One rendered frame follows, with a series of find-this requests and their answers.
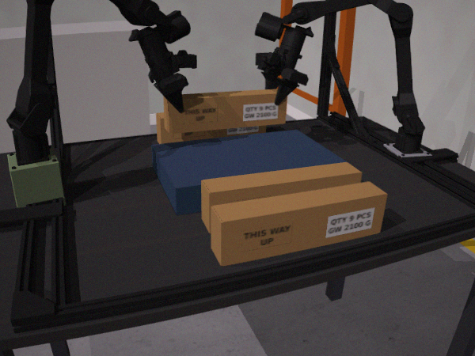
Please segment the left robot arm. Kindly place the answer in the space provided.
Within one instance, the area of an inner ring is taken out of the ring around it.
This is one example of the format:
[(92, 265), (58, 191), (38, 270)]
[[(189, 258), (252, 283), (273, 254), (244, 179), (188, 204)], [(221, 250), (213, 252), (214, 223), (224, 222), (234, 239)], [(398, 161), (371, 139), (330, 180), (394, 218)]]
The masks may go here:
[[(393, 147), (401, 151), (403, 154), (423, 153), (420, 146), (425, 126), (419, 117), (416, 100), (412, 90), (410, 36), (412, 31), (413, 11), (409, 5), (395, 2), (394, 0), (325, 0), (307, 3), (300, 2), (295, 4), (291, 9), (291, 13), (283, 18), (263, 12), (259, 23), (256, 26), (255, 36), (275, 42), (277, 39), (280, 40), (285, 28), (286, 31), (283, 35), (281, 44), (301, 51), (306, 36), (314, 37), (314, 34), (312, 33), (311, 27), (303, 28), (298, 25), (305, 25), (329, 13), (335, 13), (368, 4), (372, 4), (377, 8), (380, 7), (382, 11), (385, 10), (389, 17), (394, 39), (396, 37), (395, 48), (398, 91), (397, 96), (392, 96), (392, 99), (394, 100), (393, 113), (397, 116), (402, 127), (399, 127), (398, 129), (396, 141), (395, 144), (393, 144)], [(281, 20), (281, 23), (279, 20)], [(287, 26), (292, 23), (297, 23), (298, 25), (296, 25), (295, 28)], [(256, 66), (264, 68), (268, 66), (277, 66), (278, 69), (282, 70), (285, 63), (284, 51), (281, 51), (278, 54), (276, 53), (278, 53), (278, 49), (275, 49), (273, 53), (256, 53)]]

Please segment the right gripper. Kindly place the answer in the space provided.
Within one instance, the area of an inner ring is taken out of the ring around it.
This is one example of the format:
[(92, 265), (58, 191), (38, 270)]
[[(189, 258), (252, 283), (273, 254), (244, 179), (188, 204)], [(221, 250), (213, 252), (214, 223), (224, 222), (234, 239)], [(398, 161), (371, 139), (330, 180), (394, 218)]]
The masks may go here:
[[(188, 81), (184, 75), (177, 72), (175, 74), (170, 56), (171, 53), (167, 48), (154, 55), (145, 56), (150, 68), (148, 76), (152, 83), (155, 78), (154, 86), (179, 113), (182, 113), (184, 111), (182, 90), (188, 85)], [(154, 78), (151, 77), (151, 71)]]

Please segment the brown cardboard carton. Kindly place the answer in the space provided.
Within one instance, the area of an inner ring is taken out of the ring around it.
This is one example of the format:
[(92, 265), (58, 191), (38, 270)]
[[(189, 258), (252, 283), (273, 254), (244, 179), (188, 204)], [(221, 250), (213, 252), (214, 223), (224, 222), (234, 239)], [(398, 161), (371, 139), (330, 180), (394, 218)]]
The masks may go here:
[(211, 206), (221, 266), (380, 233), (387, 195), (371, 182)]
[(256, 126), (256, 127), (239, 127), (239, 128), (230, 128), (230, 129), (221, 129), (221, 130), (212, 130), (212, 131), (195, 131), (195, 132), (186, 132), (178, 134), (169, 134), (165, 129), (164, 124), (164, 112), (156, 113), (157, 121), (157, 139), (158, 143), (170, 143), (170, 142), (183, 142), (207, 138), (221, 138), (245, 134), (259, 134), (266, 133), (266, 126)]
[(287, 98), (275, 104), (277, 89), (182, 94), (179, 113), (164, 97), (169, 134), (285, 124)]
[(211, 206), (361, 183), (347, 162), (201, 180), (202, 220), (211, 233)]

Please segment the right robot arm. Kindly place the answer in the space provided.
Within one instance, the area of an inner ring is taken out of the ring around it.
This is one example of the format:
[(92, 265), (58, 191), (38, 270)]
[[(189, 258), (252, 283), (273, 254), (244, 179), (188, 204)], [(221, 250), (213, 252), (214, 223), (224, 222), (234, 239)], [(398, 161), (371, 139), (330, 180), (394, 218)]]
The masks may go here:
[[(180, 10), (165, 15), (157, 3), (151, 0), (109, 1), (119, 8), (132, 25), (157, 25), (155, 30), (146, 27), (131, 31), (129, 41), (137, 40), (144, 56), (163, 51), (167, 48), (165, 43), (171, 44), (191, 31), (190, 24)], [(54, 0), (26, 2), (24, 77), (17, 92), (15, 109), (6, 120), (9, 127), (14, 129), (12, 132), (18, 166), (49, 161), (50, 150), (45, 132), (48, 120), (53, 115), (53, 108), (56, 109), (56, 89), (49, 86), (47, 80), (51, 6)], [(197, 55), (188, 55), (186, 50), (179, 50), (177, 55), (169, 52), (175, 73), (180, 71), (179, 68), (197, 68)]]

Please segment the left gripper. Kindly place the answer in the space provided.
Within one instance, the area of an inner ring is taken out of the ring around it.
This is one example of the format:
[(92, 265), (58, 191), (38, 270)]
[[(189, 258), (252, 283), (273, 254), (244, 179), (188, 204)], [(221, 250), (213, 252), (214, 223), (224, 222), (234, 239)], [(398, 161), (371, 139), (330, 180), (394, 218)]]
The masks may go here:
[[(279, 105), (292, 91), (300, 86), (298, 83), (306, 86), (309, 78), (307, 74), (294, 71), (298, 59), (302, 59), (300, 50), (284, 44), (280, 44), (276, 49), (278, 49), (278, 53), (284, 51), (285, 63), (283, 70), (278, 69), (277, 66), (268, 66), (261, 73), (265, 78), (265, 89), (277, 89), (279, 86), (275, 97), (275, 104)], [(292, 70), (289, 70), (289, 68)], [(281, 75), (280, 72), (283, 79), (278, 78)]]

